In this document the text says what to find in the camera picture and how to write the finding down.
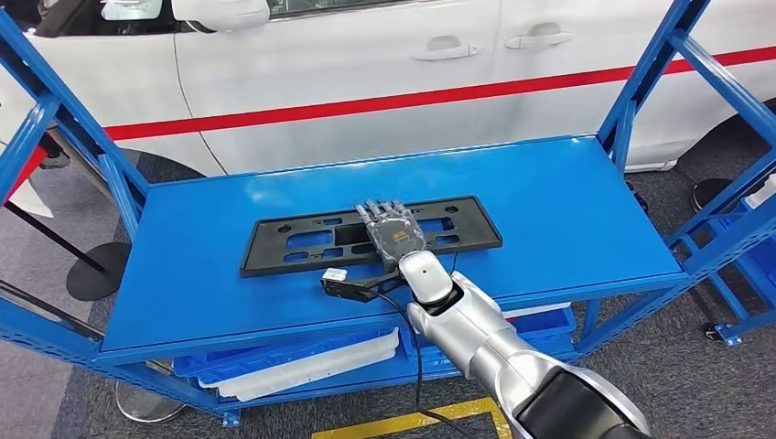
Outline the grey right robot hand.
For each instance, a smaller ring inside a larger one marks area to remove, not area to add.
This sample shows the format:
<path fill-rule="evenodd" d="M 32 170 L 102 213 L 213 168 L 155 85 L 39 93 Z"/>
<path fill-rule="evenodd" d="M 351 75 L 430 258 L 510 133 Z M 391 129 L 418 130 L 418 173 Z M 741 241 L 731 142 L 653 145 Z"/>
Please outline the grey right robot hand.
<path fill-rule="evenodd" d="M 375 203 L 367 199 L 354 208 L 387 272 L 393 272 L 406 255 L 426 248 L 422 229 L 412 210 L 402 202 Z"/>

